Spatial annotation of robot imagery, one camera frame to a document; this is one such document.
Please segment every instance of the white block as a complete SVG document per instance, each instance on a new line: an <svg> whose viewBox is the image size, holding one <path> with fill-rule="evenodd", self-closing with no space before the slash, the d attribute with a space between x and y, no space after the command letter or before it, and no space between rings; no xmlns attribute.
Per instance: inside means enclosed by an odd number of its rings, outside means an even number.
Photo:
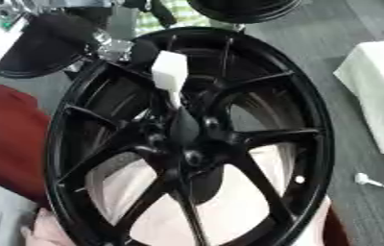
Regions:
<svg viewBox="0 0 384 246"><path fill-rule="evenodd" d="M183 54L161 51L152 66L156 87L179 92L188 76L187 57Z"/></svg>

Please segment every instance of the white foam block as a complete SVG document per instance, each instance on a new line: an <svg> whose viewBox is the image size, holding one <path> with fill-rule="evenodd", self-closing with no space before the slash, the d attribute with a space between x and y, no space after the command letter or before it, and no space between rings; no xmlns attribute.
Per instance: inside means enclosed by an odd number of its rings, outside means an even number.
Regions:
<svg viewBox="0 0 384 246"><path fill-rule="evenodd" d="M156 87L168 90L175 107L180 107L180 91L189 74L187 57L183 54L161 51L152 66Z"/></svg>

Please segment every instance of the pink cloth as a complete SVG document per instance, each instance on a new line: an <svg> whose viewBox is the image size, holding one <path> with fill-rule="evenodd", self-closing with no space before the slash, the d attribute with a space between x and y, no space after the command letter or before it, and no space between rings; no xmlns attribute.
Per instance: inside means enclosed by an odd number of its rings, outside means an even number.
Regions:
<svg viewBox="0 0 384 246"><path fill-rule="evenodd" d="M60 227L55 215L46 209L41 209L36 217L34 231L22 228L26 246L75 246L71 239Z"/></svg>
<svg viewBox="0 0 384 246"><path fill-rule="evenodd" d="M289 170L284 171L277 148L262 147L251 151L251 154L260 163L261 171L282 194L289 182L285 177L292 174ZM149 181L156 177L153 172L144 160L130 163L107 178L99 175L107 173L105 170L96 168L87 176L87 190L102 215L115 224L131 202L138 198L137 195L149 186ZM324 246L322 237L329 205L329 199L325 199L293 246ZM199 206L198 211L210 243L220 245L252 229L268 216L269 208L259 190L239 170L227 165L220 191L213 199ZM27 246L74 246L55 217L45 209L38 214L34 232L23 231ZM151 245L194 245L187 221L177 202L169 195L163 196L140 216L132 227L132 237Z"/></svg>

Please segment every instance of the rim lip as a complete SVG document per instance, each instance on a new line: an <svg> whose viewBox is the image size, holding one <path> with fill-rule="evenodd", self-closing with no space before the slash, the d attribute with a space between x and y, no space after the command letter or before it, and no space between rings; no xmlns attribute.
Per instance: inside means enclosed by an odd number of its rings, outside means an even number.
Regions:
<svg viewBox="0 0 384 246"><path fill-rule="evenodd" d="M294 10L300 5L301 0L292 0L290 3L282 5L281 7L275 8L274 10L268 11L263 9L256 10L251 8L248 12L232 12L224 13L213 10L203 4L205 0L187 0L190 6L201 14L222 22L234 23L234 24L253 24L263 22L267 20L276 19L284 16L285 14Z"/></svg>
<svg viewBox="0 0 384 246"><path fill-rule="evenodd" d="M290 245L300 235L303 228L308 225L308 223L314 216L315 211L320 207L324 196L326 195L326 191L330 182L330 177L332 175L332 169L334 165L334 136L332 124L324 100L319 94L318 90L314 87L314 85L299 67L297 67L292 61L290 61L285 55L276 50L273 46L254 37L244 36L226 30L200 27L177 28L167 31L156 32L143 37L151 38L157 35L169 35L170 33L173 36L178 35L181 32L189 33L194 31L198 33L202 32L203 34L208 34L209 32L213 32L213 34L220 33L225 36L239 37L243 40L245 39L251 44L260 46L260 50L266 50L266 54L270 55L273 59L291 67L292 70L295 71L296 76L300 78L298 80L291 80L291 82L293 82L297 89L301 88L299 92L301 93L301 96L303 96L304 101L308 106L313 105L315 107L314 111L318 114L316 115L316 117L318 117L322 121L321 125L324 127L324 137L322 141L324 141L324 143L318 143L318 145L322 145L320 151L324 154L320 157L316 157L315 162L319 163L320 169L324 169L325 172L322 175L316 176L316 179L318 180L318 185L313 191L310 203L303 210L303 213L297 218L297 220L293 223L289 230L285 230L286 233L283 236L277 238L275 241L272 241L272 244L270 244L271 246ZM56 166L60 165L59 163L56 163L57 161L59 161L59 157L55 157L55 155L60 154L56 153L56 151L59 150L57 146L59 146L62 141L62 136L60 135L60 133L64 131L64 129L62 128L62 124L64 123L65 118L62 116L62 112L65 104L77 102L81 96L81 93L78 93L78 91L83 92L86 87L91 84L91 79L89 77L95 75L95 71L103 71L106 68L107 66L103 61L96 61L88 70L86 70L86 72L84 72L80 76L85 82L83 83L83 81L79 79L78 81L80 81L80 83L74 83L74 85L68 90L68 92L65 94L62 101L60 102L58 110L51 121L46 139L44 154L44 177L48 200L55 215L62 224L62 227L66 230L68 235L70 235L74 239L74 241L80 243L79 245L100 245L100 243L104 242L104 240L103 238L99 237L99 235L90 230L90 228L85 223L77 223L81 220L83 221L82 218L74 217L68 214L69 211L67 207L70 206L65 205L65 201L62 201L61 199L60 188L56 185L56 182L52 182L57 177L56 171L54 169L57 168ZM260 237L256 241L249 243L248 246L261 245L263 242L262 239L263 238Z"/></svg>

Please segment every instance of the green checkered fabric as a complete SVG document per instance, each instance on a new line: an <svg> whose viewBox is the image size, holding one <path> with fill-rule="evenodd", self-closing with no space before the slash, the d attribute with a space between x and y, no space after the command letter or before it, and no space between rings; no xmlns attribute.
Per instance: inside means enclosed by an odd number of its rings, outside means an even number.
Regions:
<svg viewBox="0 0 384 246"><path fill-rule="evenodd" d="M210 26L210 21L207 17L196 12L186 0L161 0L167 7L173 16L177 19L178 23L171 26L175 27L187 27L187 26ZM147 33L163 30L164 28L159 25L156 18L149 12L141 12L138 15L135 26L135 34L141 36Z"/></svg>

